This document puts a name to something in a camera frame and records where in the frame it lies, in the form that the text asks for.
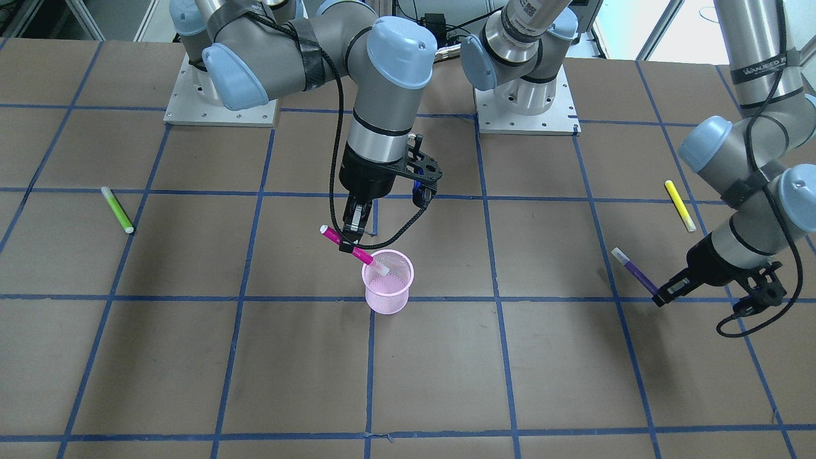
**yellow marker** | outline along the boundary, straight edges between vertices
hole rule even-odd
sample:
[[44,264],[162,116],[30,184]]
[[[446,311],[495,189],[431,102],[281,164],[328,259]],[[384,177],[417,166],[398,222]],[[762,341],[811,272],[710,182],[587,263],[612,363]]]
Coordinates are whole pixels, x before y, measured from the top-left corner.
[[691,215],[689,215],[689,211],[685,208],[683,200],[680,199],[680,195],[677,193],[677,188],[674,187],[674,183],[672,183],[671,180],[666,180],[666,183],[664,183],[663,186],[666,187],[669,197],[672,198],[674,208],[677,209],[677,213],[680,215],[681,220],[683,220],[685,228],[689,231],[689,233],[697,231],[697,226],[695,226],[694,222],[691,220]]

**velcro strap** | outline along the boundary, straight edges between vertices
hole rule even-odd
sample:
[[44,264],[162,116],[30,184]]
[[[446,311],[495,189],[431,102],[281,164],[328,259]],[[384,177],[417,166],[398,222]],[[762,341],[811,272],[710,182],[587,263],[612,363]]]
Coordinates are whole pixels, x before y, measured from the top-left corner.
[[215,10],[212,16],[210,16],[210,19],[206,22],[207,33],[210,35],[210,38],[212,38],[212,41],[215,41],[218,32],[220,32],[225,25],[249,12],[264,15],[271,20],[275,20],[272,10],[269,9],[265,3],[258,2],[258,0],[228,0],[221,8]]
[[746,180],[737,180],[725,193],[720,196],[732,209],[737,209],[748,200],[754,193],[769,184],[773,179],[781,176],[785,172],[784,164],[779,161],[771,161],[760,167],[759,171],[751,174]]
[[306,84],[304,91],[311,91],[323,86],[326,82],[326,70],[323,68],[323,57],[320,54],[320,43],[314,34],[312,24],[305,18],[289,21],[289,25],[297,33],[297,43],[300,49],[300,59],[304,62]]
[[801,65],[801,57],[797,49],[790,49],[782,54],[769,57],[762,62],[751,64],[741,69],[731,70],[731,81],[734,84],[749,82],[757,78],[770,75],[786,67],[798,67]]

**blue cap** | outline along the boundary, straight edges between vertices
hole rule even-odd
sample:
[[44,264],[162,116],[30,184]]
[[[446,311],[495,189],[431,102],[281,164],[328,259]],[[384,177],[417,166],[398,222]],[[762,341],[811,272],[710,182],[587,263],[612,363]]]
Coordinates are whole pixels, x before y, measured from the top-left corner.
[[182,37],[189,37],[206,30],[206,22],[196,7],[196,0],[171,0],[170,16],[175,31]]
[[414,21],[396,16],[377,19],[366,50],[375,69],[399,87],[420,89],[431,81],[437,40]]
[[571,9],[564,8],[564,11],[547,29],[547,33],[561,40],[575,40],[575,37],[578,36],[578,17]]
[[213,43],[202,51],[202,57],[224,107],[237,111],[269,102],[264,85],[233,50]]
[[816,231],[816,166],[800,164],[779,178],[779,200],[794,225],[802,231]]
[[[813,97],[810,94],[805,94],[805,99],[809,100],[810,103],[813,104],[814,108],[816,109],[816,97]],[[808,140],[811,140],[814,137],[816,137],[816,128],[814,128],[814,131],[810,133],[810,137],[808,137]]]
[[462,59],[462,70],[470,84],[479,91],[489,91],[499,83],[496,80],[496,68],[487,54],[481,40],[474,34],[467,36],[459,50]]
[[696,174],[708,165],[725,143],[734,124],[721,116],[712,116],[700,123],[680,144],[678,153]]
[[317,13],[315,13],[315,16],[319,16],[319,15],[323,14],[324,12],[326,12],[326,10],[329,9],[329,7],[331,7],[332,5],[336,5],[337,3],[340,3],[340,2],[360,3],[361,5],[364,5],[364,6],[368,7],[368,9],[370,9],[372,13],[377,14],[377,11],[374,11],[374,8],[369,7],[365,2],[359,2],[358,0],[326,0],[319,7],[317,7]]

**green marker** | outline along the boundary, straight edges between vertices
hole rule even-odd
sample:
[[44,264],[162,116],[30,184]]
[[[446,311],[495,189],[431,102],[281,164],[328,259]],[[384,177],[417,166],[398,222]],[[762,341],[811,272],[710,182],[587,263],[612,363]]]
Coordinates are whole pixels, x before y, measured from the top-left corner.
[[122,225],[122,229],[128,234],[132,233],[133,224],[127,219],[125,211],[122,210],[122,206],[119,205],[119,201],[116,200],[116,196],[113,196],[110,188],[103,186],[102,195],[104,196],[105,200],[108,201],[108,205],[110,206],[111,210],[113,210],[113,213],[116,214],[116,218],[119,219],[119,224]]

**pink marker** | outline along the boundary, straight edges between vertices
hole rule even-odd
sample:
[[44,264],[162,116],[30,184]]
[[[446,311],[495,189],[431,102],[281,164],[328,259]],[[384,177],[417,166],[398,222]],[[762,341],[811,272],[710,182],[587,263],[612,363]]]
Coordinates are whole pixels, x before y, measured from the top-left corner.
[[[331,242],[340,245],[342,239],[334,228],[329,228],[328,225],[323,225],[320,227],[320,234],[326,236],[326,238],[328,238]],[[359,261],[371,266],[371,268],[377,271],[380,275],[388,275],[388,272],[390,271],[386,265],[383,265],[379,261],[375,260],[374,257],[359,247],[355,247],[354,250],[352,250],[352,255],[354,255]]]

